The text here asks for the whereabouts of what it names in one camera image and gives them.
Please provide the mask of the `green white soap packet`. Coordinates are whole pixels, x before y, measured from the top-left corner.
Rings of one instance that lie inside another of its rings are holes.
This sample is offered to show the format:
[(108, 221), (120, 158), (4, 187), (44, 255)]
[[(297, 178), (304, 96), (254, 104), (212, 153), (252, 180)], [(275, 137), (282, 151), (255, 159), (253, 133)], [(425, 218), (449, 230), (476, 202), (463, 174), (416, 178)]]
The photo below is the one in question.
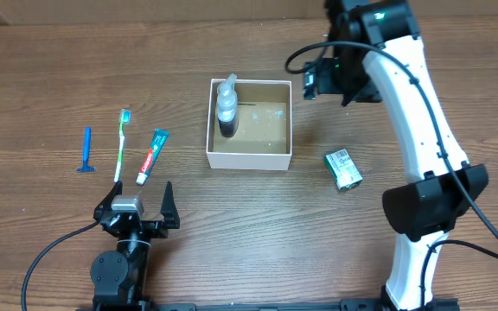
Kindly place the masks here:
[(362, 183), (362, 175), (345, 149), (327, 154), (324, 161), (339, 191), (353, 189)]

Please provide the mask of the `green white toothbrush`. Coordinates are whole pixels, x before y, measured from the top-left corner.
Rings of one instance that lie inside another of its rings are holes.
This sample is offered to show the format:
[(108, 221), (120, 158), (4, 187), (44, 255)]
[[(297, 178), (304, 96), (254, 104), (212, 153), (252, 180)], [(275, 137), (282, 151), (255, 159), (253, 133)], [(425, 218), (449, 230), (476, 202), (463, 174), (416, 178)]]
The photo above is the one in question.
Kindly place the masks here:
[(123, 152), (125, 145), (124, 127), (131, 121), (131, 111), (123, 109), (120, 112), (119, 127), (118, 127), (118, 159), (116, 163), (113, 181), (117, 182), (120, 179), (122, 165), (123, 165)]

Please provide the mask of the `white cardboard box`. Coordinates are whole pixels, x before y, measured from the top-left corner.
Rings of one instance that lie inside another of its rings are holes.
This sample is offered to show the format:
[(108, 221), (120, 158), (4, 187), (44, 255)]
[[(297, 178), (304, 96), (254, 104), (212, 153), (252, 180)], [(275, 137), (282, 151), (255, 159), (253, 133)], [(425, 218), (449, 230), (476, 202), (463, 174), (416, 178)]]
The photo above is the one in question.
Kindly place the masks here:
[(239, 126), (221, 135), (217, 116), (218, 86), (210, 82), (206, 153), (211, 168), (286, 170), (293, 154), (291, 83), (287, 80), (240, 79)]

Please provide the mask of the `clear soap pump bottle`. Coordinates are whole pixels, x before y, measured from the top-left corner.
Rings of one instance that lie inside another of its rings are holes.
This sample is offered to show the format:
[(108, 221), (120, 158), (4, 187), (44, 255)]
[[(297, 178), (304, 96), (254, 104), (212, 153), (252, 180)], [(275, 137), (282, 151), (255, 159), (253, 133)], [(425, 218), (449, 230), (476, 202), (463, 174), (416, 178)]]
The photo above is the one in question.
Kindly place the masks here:
[(238, 127), (238, 95), (235, 91), (237, 75), (232, 73), (218, 86), (216, 112), (222, 136), (233, 137)]

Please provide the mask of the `Colgate toothpaste tube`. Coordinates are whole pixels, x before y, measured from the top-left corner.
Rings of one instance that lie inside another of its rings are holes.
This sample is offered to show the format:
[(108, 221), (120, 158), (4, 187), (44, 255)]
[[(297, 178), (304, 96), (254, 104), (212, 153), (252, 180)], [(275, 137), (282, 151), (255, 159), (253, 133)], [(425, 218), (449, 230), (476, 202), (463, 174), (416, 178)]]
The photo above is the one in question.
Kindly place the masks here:
[(150, 175), (153, 165), (161, 152), (163, 145), (169, 138), (169, 132), (162, 129), (155, 129), (154, 135), (150, 142), (150, 148), (144, 158), (144, 162), (138, 172), (136, 183), (143, 186)]

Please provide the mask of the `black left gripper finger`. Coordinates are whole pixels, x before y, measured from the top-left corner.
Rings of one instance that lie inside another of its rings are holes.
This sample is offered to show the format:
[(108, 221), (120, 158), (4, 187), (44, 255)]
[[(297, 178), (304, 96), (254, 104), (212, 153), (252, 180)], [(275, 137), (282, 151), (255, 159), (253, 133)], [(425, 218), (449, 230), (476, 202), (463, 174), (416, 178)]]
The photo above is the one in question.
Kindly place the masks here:
[(95, 220), (101, 220), (105, 212), (111, 210), (112, 201), (118, 195), (121, 195), (123, 191), (122, 181), (117, 181), (112, 187), (111, 191), (107, 196), (94, 208), (93, 218)]
[(161, 206), (160, 213), (163, 216), (163, 222), (168, 229), (179, 229), (180, 228), (180, 217), (176, 209), (176, 203), (174, 199), (173, 187), (170, 181), (167, 182), (164, 195), (163, 203)]

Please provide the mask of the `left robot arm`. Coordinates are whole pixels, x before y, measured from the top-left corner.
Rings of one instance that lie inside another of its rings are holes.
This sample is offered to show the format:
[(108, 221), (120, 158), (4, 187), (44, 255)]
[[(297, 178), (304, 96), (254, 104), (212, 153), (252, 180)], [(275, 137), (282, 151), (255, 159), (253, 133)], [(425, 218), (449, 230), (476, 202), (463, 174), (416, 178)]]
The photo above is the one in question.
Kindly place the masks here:
[(151, 241), (166, 238), (181, 221), (172, 183), (163, 195), (161, 220), (144, 220), (139, 195), (123, 195), (118, 181), (94, 209), (93, 217), (117, 241), (114, 251), (105, 251), (93, 261), (90, 276), (94, 284), (93, 310), (156, 310), (144, 294)]

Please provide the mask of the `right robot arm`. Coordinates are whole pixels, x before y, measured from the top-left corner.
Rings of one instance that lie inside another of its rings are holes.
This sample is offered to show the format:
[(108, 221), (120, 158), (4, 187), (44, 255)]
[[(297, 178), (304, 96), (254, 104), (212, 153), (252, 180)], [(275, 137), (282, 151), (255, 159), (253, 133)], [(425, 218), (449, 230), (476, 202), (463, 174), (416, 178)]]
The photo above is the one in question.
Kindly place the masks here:
[(303, 95), (339, 94), (344, 104), (382, 102), (393, 124), (406, 184), (383, 193), (396, 234), (391, 274), (379, 310), (456, 310), (431, 285), (450, 231), (488, 185), (453, 137), (431, 82), (424, 43), (406, 1), (328, 1), (330, 28), (320, 54), (304, 70)]

